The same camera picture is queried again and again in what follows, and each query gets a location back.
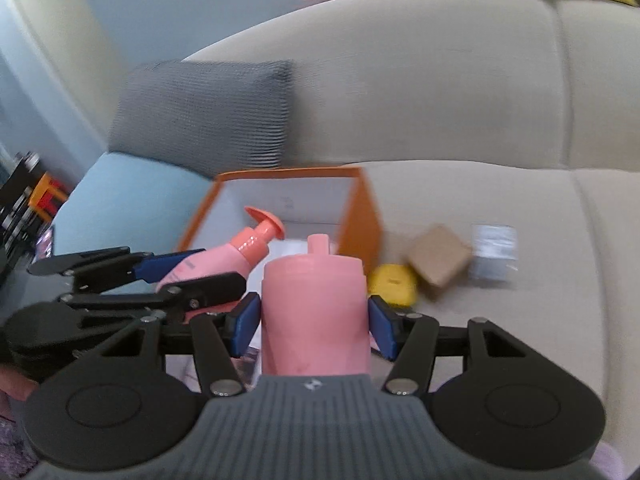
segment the pink spray bottle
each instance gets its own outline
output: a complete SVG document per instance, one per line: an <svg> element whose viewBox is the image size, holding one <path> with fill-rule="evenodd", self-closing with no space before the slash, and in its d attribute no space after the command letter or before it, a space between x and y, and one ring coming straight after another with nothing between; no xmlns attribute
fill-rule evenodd
<svg viewBox="0 0 640 480"><path fill-rule="evenodd" d="M285 231L276 215L255 207L245 207L244 210L258 222L255 229L245 227L229 243L185 258L158 283L158 288L167 283L194 280L223 272L235 271L247 279L254 267L269 254L267 244L274 238L282 240ZM199 309L190 314L193 316L206 310L226 312L234 306L235 303L228 303Z"/></svg>
<svg viewBox="0 0 640 480"><path fill-rule="evenodd" d="M368 374L367 280L362 261L307 238L308 254L264 266L262 372L286 376Z"/></svg>

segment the knit pillow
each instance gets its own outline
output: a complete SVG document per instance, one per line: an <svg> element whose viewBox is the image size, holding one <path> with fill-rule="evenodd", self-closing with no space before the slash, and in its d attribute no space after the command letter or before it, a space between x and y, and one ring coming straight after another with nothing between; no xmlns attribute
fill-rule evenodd
<svg viewBox="0 0 640 480"><path fill-rule="evenodd" d="M108 150L215 177L280 165L290 61L165 61L129 73Z"/></svg>

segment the brown cardboard box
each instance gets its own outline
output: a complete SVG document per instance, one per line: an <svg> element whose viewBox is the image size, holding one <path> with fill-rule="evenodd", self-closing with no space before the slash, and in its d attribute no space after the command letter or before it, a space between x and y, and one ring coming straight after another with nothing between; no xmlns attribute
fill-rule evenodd
<svg viewBox="0 0 640 480"><path fill-rule="evenodd" d="M414 240L407 259L436 299L469 266L473 251L449 228L436 224Z"/></svg>

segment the sofa seat cushion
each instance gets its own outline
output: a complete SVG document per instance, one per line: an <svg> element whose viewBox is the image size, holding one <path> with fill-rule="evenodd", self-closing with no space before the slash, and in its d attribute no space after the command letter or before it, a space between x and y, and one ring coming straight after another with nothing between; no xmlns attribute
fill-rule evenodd
<svg viewBox="0 0 640 480"><path fill-rule="evenodd" d="M129 246L131 252L170 253L210 185L177 166L106 153L56 215L54 252ZM150 288L137 282L126 292Z"/></svg>
<svg viewBox="0 0 640 480"><path fill-rule="evenodd" d="M640 465L640 174L575 171L593 222L607 305L609 368L605 438L629 475Z"/></svg>
<svg viewBox="0 0 640 480"><path fill-rule="evenodd" d="M381 261L401 262L413 237L440 222L463 240L472 224L507 224L518 234L518 270L505 287L468 283L417 309L442 325L483 316L588 384L605 384L605 318L588 222L571 173L521 170L478 162L368 162L382 213ZM433 383L459 374L438 360Z"/></svg>

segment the orange box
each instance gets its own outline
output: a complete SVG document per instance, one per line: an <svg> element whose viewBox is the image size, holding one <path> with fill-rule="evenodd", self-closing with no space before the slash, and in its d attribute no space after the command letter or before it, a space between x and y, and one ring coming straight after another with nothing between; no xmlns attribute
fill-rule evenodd
<svg viewBox="0 0 640 480"><path fill-rule="evenodd" d="M254 226L244 212L247 205L274 213L285 225L286 239L271 241L268 259L306 252L307 236L326 233L335 254L361 259L366 274L376 266L382 242L380 217L364 171L356 166L222 173L177 250L216 247L244 227ZM262 267L256 271L261 280ZM248 290L254 290L251 281L252 276Z"/></svg>

